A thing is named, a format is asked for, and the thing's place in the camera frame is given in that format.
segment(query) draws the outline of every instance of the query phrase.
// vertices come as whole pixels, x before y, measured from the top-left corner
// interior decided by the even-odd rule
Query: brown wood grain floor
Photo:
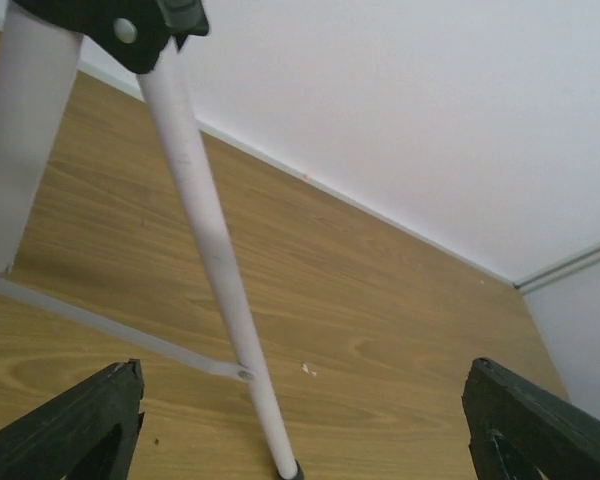
[[[206,143],[308,478],[475,478],[460,395],[477,356],[563,395],[512,288],[216,139]],[[233,359],[147,109],[85,75],[12,279]],[[129,357],[142,359],[147,383],[132,479],[270,478],[244,385],[2,297],[0,428]]]

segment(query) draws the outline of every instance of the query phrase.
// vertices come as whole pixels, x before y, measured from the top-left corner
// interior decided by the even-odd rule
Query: silver rivet
[[[238,372],[238,376],[243,380],[253,380],[253,373],[241,370]]]
[[[126,18],[116,18],[113,22],[113,31],[123,43],[133,43],[138,38],[138,30],[136,26]]]

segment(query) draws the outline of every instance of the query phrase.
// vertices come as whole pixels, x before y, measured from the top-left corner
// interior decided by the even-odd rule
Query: metal tube
[[[138,76],[138,82],[162,139],[238,361],[254,374],[249,382],[251,399],[278,473],[285,479],[294,478],[298,472],[296,461],[198,131],[189,86],[180,70],[173,42],[162,52],[154,71]]]
[[[76,76],[82,35],[13,2],[0,40],[0,274],[18,251]]]

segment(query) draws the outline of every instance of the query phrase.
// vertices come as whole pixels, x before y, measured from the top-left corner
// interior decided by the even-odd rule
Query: black plastic bracket
[[[189,35],[206,36],[209,22],[202,0],[14,0],[30,14],[65,30],[83,33],[127,70],[153,70],[171,37],[182,48]],[[125,43],[116,20],[130,22],[135,39]]]
[[[139,360],[114,363],[0,430],[0,480],[125,480],[142,427]]]
[[[479,480],[600,480],[600,421],[487,358],[462,396]]]

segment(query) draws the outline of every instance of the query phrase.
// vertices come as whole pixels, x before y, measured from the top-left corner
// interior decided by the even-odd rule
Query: debris
[[[313,370],[311,370],[311,369],[309,368],[309,365],[307,365],[306,363],[303,363],[303,364],[302,364],[302,371],[303,371],[303,372],[306,372],[306,373],[308,373],[308,374],[310,374],[310,375],[313,375],[314,377],[317,377],[317,376],[318,376],[318,372],[314,372]]]

